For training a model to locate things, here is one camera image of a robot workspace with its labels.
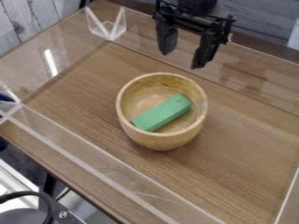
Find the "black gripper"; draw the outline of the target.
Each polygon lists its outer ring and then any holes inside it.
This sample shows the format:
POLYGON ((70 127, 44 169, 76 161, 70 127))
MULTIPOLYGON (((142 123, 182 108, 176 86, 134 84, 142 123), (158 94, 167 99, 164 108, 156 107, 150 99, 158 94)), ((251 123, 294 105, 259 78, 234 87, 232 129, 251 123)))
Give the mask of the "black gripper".
POLYGON ((212 61, 220 43, 231 41, 234 14, 224 12, 219 0, 155 0, 154 20, 160 53, 167 55, 178 45, 178 29, 200 36, 191 68, 204 68, 212 61))

